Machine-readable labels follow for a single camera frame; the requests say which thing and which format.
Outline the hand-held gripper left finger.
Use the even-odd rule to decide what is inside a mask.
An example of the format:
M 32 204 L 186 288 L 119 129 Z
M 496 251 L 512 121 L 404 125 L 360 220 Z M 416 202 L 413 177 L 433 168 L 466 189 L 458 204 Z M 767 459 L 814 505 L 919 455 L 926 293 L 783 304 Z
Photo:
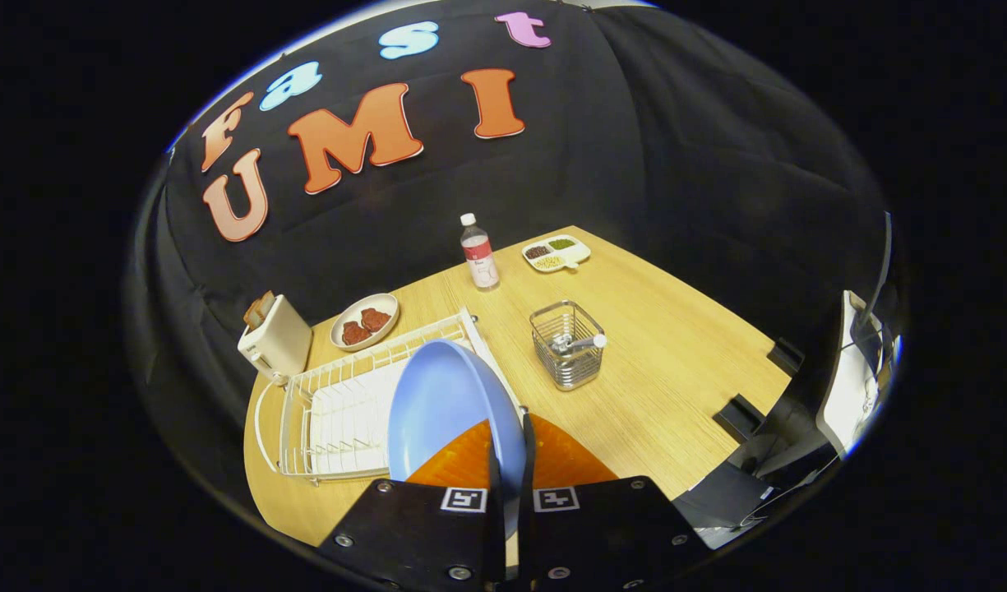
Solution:
M 316 553 L 376 591 L 493 591 L 506 570 L 491 424 L 474 424 L 411 479 L 369 484 Z

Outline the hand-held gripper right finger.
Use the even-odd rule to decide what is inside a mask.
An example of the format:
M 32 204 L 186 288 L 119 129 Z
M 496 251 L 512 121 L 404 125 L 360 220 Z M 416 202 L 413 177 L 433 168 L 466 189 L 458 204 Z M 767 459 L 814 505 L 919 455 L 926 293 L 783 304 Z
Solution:
M 553 450 L 541 438 L 544 427 L 537 415 L 523 417 L 519 590 L 672 591 L 714 557 L 649 476 L 536 484 Z

